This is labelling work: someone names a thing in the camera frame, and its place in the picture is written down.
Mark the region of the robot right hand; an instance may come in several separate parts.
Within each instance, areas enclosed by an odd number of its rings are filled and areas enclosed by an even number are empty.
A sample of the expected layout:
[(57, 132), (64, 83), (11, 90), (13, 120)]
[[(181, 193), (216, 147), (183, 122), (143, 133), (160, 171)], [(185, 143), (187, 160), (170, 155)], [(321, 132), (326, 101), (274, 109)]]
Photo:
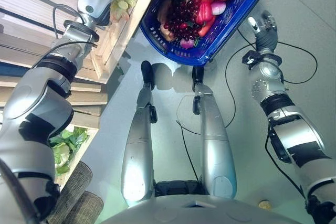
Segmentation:
[(248, 23), (255, 35), (256, 50), (273, 53), (278, 43), (277, 24), (273, 15), (265, 10), (260, 20), (248, 17)]

